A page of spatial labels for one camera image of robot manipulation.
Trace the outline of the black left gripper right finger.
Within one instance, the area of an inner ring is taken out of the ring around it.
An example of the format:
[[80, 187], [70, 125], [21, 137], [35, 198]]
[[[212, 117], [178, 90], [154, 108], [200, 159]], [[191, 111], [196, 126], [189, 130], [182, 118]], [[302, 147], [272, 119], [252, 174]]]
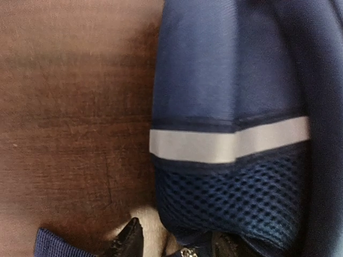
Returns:
[[257, 253], [239, 236], [227, 233], [212, 233], [213, 257], [257, 257]]

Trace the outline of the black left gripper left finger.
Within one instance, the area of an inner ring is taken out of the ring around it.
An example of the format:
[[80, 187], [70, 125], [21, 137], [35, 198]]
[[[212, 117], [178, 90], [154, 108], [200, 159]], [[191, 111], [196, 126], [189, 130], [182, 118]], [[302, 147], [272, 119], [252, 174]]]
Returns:
[[139, 219], [134, 217], [115, 237], [111, 243], [111, 246], [103, 252], [103, 256], [142, 257], [143, 250], [143, 228]]

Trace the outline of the navy blue student backpack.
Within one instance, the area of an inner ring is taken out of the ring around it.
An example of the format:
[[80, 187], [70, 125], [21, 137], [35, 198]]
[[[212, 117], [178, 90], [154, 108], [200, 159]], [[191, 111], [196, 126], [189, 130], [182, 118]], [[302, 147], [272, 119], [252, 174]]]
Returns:
[[165, 1], [143, 256], [342, 256], [342, 1]]

